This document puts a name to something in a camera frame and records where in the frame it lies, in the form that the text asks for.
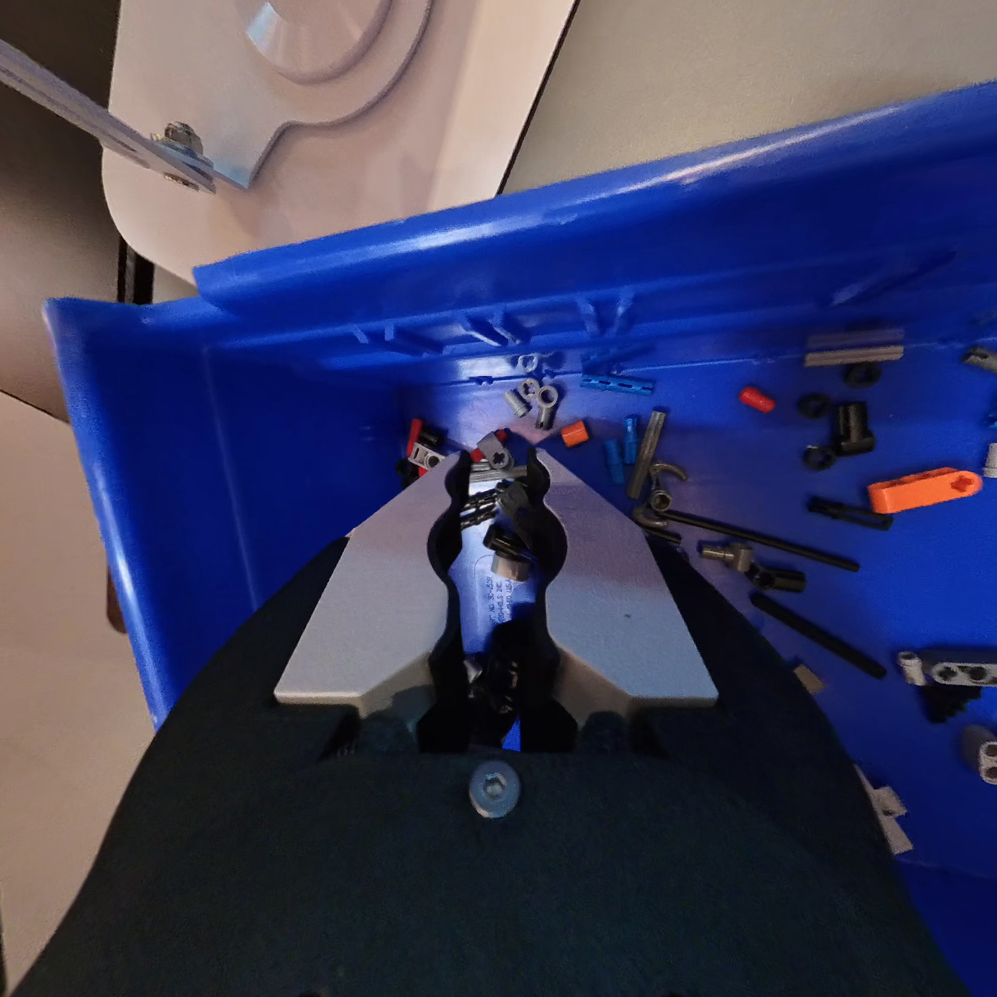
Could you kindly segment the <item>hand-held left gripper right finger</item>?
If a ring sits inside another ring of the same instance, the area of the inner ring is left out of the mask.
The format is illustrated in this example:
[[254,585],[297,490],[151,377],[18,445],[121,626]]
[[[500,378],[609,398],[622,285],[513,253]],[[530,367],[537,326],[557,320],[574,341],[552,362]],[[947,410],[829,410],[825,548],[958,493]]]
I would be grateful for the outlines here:
[[655,709],[707,709],[718,689],[641,528],[552,454],[527,462],[540,569],[541,690],[581,731]]

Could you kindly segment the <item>light grey toy strip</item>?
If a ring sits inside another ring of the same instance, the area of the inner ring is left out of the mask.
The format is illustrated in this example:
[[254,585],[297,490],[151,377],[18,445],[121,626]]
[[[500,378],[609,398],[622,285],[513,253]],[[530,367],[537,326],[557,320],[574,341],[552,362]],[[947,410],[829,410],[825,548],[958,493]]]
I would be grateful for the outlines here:
[[866,328],[818,333],[806,339],[803,365],[807,369],[884,364],[904,356],[905,330]]

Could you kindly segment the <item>blue plastic bin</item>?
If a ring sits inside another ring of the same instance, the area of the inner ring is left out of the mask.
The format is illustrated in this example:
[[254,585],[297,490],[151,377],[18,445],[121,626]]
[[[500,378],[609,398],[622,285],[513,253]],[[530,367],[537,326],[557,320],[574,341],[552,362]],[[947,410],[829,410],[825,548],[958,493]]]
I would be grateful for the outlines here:
[[[995,83],[200,268],[45,312],[156,735],[16,995],[995,995]],[[905,330],[884,364],[806,339]],[[738,400],[753,385],[778,405]],[[349,533],[507,432],[669,523],[810,735],[422,751],[274,689]],[[980,492],[896,516],[866,487]],[[761,592],[886,669],[873,679]],[[894,856],[855,766],[907,808]]]

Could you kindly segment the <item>thin black toy axle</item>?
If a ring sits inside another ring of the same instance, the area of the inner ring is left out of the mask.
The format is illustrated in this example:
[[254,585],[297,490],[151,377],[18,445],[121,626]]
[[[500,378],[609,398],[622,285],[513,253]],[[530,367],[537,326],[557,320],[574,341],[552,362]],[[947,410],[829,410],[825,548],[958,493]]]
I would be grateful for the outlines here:
[[635,505],[631,511],[631,517],[645,530],[660,534],[671,533],[669,523],[677,522],[682,526],[722,533],[739,541],[760,544],[769,549],[781,551],[787,555],[803,557],[828,567],[848,572],[860,570],[859,563],[849,557],[830,554],[802,543],[786,541],[759,530],[738,527],[724,520],[684,513],[676,509],[670,493],[661,486],[660,478],[663,475],[671,475],[678,480],[687,481],[688,475],[682,467],[664,461],[654,461],[647,474],[648,479],[652,482],[651,491],[647,500],[642,504]]

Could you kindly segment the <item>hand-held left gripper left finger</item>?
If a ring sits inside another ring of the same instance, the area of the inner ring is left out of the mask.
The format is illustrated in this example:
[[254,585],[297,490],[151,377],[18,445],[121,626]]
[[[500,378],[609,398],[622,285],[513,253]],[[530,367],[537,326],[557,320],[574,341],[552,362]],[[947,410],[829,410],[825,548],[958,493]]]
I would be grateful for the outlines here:
[[278,703],[390,714],[414,729],[433,707],[463,713],[469,680],[460,597],[465,452],[359,523],[277,681]]

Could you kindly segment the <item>heap of small toy parts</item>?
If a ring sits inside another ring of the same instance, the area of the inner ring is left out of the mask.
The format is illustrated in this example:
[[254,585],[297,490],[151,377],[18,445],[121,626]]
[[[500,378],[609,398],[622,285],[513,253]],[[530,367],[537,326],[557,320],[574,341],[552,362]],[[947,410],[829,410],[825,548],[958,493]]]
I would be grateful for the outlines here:
[[[515,722],[529,753],[575,748],[593,752],[677,753],[681,739],[712,744],[724,739],[759,743],[763,735],[810,735],[823,729],[814,720],[809,694],[769,643],[689,566],[675,533],[645,533],[658,566],[718,689],[707,709],[655,709],[623,722],[593,717],[579,731],[564,709],[546,697],[542,679],[553,658],[538,641],[536,598],[540,569],[530,541],[527,462],[530,450],[515,442],[507,452],[506,430],[484,444],[485,455],[470,457],[467,500],[460,528],[471,530],[475,555],[490,553],[496,588],[518,588],[513,608],[488,632],[484,651],[465,662],[469,680],[463,713],[433,707],[417,724],[422,751],[458,753],[497,750]],[[482,582],[474,569],[456,568],[460,605],[478,597]]]

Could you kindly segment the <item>light grey toy connector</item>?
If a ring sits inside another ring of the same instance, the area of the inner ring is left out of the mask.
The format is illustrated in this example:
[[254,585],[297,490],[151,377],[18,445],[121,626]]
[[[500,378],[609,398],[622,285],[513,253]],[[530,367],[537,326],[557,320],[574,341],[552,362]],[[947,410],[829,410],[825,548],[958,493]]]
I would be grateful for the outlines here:
[[969,725],[960,736],[960,753],[969,770],[989,786],[996,786],[996,734],[982,725]]

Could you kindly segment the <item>orange toy beam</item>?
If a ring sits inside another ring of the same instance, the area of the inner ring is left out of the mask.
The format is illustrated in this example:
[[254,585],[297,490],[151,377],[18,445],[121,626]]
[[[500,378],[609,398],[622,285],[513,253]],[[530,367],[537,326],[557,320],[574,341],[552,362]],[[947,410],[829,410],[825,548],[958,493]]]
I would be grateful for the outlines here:
[[869,505],[876,514],[896,516],[917,508],[960,500],[980,492],[982,488],[983,479],[974,471],[938,467],[871,483],[866,492]]

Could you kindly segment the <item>white suction mount plate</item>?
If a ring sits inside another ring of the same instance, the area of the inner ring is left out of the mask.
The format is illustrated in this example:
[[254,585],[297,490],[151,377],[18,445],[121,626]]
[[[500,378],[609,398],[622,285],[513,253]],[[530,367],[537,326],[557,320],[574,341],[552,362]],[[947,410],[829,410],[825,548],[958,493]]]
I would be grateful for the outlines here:
[[496,195],[574,2],[125,1],[110,111],[188,124],[197,193],[106,153],[106,204],[182,279],[259,248]]

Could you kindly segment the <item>thick black toy axle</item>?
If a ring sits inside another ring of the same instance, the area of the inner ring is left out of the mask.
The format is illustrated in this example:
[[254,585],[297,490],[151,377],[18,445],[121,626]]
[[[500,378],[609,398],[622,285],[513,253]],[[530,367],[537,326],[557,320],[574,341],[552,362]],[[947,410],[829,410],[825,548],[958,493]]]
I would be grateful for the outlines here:
[[750,595],[750,602],[754,608],[761,611],[767,617],[788,627],[794,633],[815,643],[818,647],[828,651],[831,655],[841,659],[867,676],[877,680],[883,680],[886,677],[887,671],[879,661],[857,650],[841,638],[836,637],[812,621],[793,612],[788,607],[779,604],[771,597],[761,592],[754,592]]

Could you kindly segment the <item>dark grey holed beam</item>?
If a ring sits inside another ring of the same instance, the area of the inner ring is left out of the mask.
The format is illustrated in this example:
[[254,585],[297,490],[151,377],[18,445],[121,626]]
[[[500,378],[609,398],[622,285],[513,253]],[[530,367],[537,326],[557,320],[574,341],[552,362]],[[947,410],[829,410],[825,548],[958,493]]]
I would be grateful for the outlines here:
[[963,688],[996,686],[996,651],[934,646],[896,654],[904,679],[918,687],[942,685]]

